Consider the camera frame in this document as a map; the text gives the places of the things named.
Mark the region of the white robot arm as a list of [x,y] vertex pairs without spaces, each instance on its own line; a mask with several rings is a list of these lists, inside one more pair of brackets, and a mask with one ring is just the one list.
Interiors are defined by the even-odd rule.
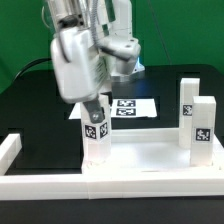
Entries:
[[61,98],[82,103],[93,123],[105,119],[99,94],[140,69],[130,0],[44,0],[53,26],[50,51]]

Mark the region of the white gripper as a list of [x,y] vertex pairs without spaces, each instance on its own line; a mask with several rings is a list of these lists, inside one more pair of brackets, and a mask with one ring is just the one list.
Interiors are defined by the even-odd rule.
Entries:
[[68,62],[61,53],[58,38],[51,42],[59,93],[66,103],[84,102],[90,121],[101,123],[105,119],[104,109],[96,97],[108,77],[105,59],[94,47],[89,30],[66,29],[60,32],[60,37]]

